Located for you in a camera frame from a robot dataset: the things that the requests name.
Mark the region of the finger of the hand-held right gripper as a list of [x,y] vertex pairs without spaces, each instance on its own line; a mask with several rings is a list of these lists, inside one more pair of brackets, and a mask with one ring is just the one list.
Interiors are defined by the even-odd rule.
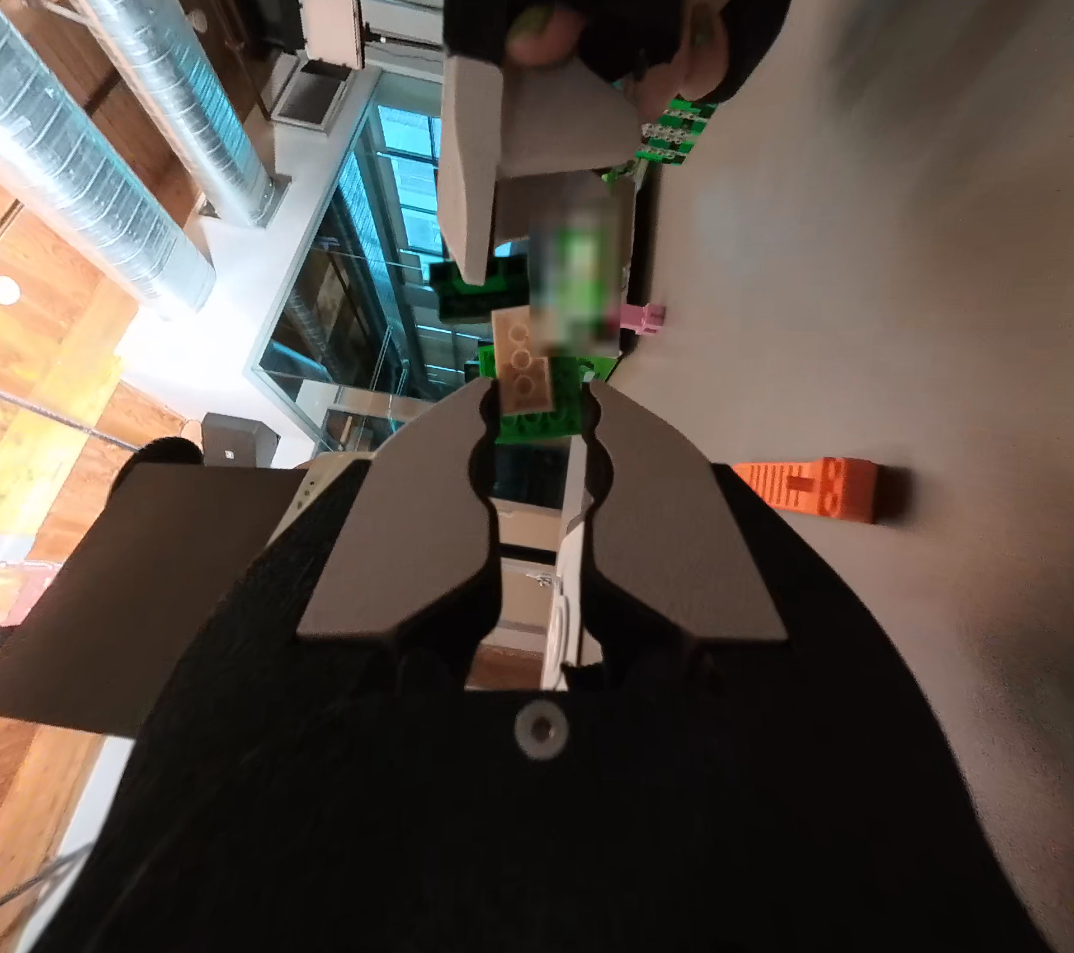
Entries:
[[636,105],[579,59],[551,69],[509,67],[503,82],[495,245],[607,199],[597,171],[623,165],[636,148]]
[[438,223],[463,280],[487,281],[502,149],[503,72],[469,57],[447,57],[437,176]]

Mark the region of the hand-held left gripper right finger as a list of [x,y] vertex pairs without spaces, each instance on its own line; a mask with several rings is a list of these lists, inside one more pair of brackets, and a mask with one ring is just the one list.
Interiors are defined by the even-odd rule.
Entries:
[[611,685],[690,680],[711,646],[788,641],[712,464],[610,382],[586,386],[581,620]]

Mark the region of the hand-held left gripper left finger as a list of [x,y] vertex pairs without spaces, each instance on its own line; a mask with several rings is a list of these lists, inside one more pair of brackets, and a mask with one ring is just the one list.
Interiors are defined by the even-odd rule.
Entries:
[[369,642],[401,683],[464,689],[503,609],[491,501],[497,384],[476,378],[404,425],[369,461],[297,636]]

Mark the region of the green lego assembly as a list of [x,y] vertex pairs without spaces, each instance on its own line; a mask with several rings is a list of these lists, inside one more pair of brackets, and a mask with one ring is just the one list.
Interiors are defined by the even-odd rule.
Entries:
[[493,329],[493,341],[480,344],[476,360],[465,365],[468,381],[500,380],[500,445],[522,445],[580,435],[582,387],[606,382],[620,358],[606,355],[529,356],[521,369],[517,357],[529,353],[529,269],[525,256],[496,259],[480,286],[463,280],[451,261],[429,268],[429,284],[446,326],[475,322]]

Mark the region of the pile of bright green lego pieces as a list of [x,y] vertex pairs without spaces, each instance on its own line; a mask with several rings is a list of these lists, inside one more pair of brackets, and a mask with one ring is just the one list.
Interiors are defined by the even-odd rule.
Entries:
[[682,167],[695,149],[719,104],[677,97],[661,115],[641,125],[641,140],[632,159],[599,171],[601,181],[643,181],[649,167]]

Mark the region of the white ceiling unit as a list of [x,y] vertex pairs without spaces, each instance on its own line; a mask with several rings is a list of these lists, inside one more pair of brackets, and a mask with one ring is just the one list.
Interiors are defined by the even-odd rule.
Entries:
[[360,0],[299,0],[309,60],[362,71],[366,67]]
[[289,74],[270,110],[271,120],[328,134],[354,69],[319,59],[303,59]]

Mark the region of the orange brick separator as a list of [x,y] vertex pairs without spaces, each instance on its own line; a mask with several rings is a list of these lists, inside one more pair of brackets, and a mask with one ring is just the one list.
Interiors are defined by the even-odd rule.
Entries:
[[732,471],[768,506],[847,522],[875,521],[879,464],[825,457],[809,462],[745,462]]

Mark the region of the black speaker box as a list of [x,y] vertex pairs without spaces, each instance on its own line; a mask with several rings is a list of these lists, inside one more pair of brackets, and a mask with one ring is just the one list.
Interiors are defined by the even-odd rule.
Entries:
[[279,435],[261,421],[208,411],[201,420],[206,466],[270,468]]

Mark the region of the large silver ventilation duct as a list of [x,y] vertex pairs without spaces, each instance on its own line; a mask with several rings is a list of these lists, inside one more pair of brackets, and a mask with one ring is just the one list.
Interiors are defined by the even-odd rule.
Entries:
[[72,0],[224,222],[266,227],[280,199],[180,0]]
[[2,186],[166,319],[200,311],[216,273],[8,15],[1,16]]

